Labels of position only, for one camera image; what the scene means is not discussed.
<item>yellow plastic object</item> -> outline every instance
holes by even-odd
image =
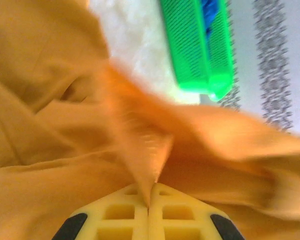
[[[244,240],[215,207],[159,183],[151,194],[149,209],[135,185],[105,196],[75,211],[52,240]]]

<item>orange fabric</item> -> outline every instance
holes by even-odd
[[[133,182],[149,204],[156,181],[225,211],[247,240],[300,240],[300,138],[143,93],[85,4],[0,0],[0,240],[51,239]]]

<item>square hole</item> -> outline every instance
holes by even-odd
[[[103,227],[98,229],[98,240],[132,240],[131,227]]]
[[[134,219],[135,218],[135,206],[133,205],[111,205],[109,206],[103,216],[104,220],[122,220],[122,219]]]
[[[203,240],[197,228],[167,227],[164,236],[165,240]]]
[[[188,206],[167,205],[162,209],[163,219],[194,220],[194,213]]]

